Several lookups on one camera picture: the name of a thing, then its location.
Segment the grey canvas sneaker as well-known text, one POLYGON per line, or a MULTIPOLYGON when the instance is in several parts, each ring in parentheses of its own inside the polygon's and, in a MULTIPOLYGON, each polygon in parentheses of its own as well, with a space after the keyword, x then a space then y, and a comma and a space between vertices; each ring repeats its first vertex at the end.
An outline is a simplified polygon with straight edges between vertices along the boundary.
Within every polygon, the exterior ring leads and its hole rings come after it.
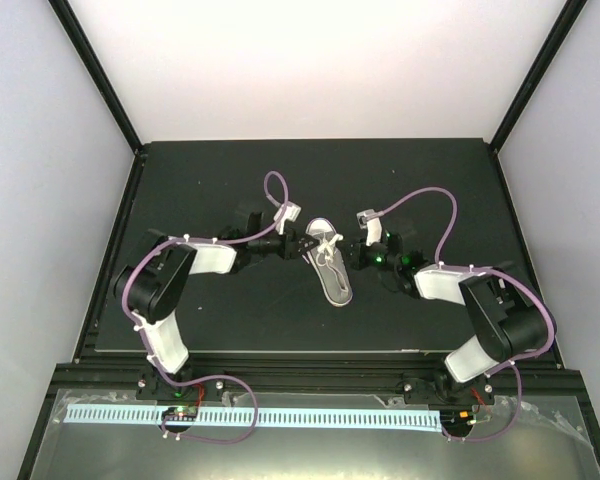
POLYGON ((344 239, 325 218, 309 222, 306 234, 318 242, 308 252, 308 261, 318 275, 327 301, 334 307, 344 307, 353 298, 353 290, 338 243, 344 239))

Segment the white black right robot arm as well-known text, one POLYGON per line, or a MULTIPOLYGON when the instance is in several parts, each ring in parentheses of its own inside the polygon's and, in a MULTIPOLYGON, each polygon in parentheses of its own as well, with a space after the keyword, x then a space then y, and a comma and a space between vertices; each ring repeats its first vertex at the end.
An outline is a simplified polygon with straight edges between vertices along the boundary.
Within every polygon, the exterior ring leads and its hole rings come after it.
POLYGON ((443 366, 423 380, 444 404, 464 402, 472 384, 516 361, 549 350, 556 323, 535 290, 515 277, 511 262, 496 267, 446 266, 417 250, 403 249, 398 235, 344 245, 349 267, 387 273, 395 289, 414 299, 459 305, 473 335, 449 353, 443 366))

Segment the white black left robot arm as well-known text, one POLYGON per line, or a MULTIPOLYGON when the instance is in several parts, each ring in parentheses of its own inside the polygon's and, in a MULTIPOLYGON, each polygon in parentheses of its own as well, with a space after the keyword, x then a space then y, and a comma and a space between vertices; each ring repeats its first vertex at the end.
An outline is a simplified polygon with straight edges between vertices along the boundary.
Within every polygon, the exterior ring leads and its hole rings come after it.
POLYGON ((277 255, 295 260, 319 245, 283 220, 263 230, 263 214, 249 215, 244 229, 227 227, 214 239, 170 237, 149 229, 140 238, 112 287, 114 297, 134 324, 147 350, 147 360, 162 373, 159 386, 173 399, 194 388, 193 372, 179 331, 176 309, 188 278, 200 274, 235 274, 255 256, 277 255))

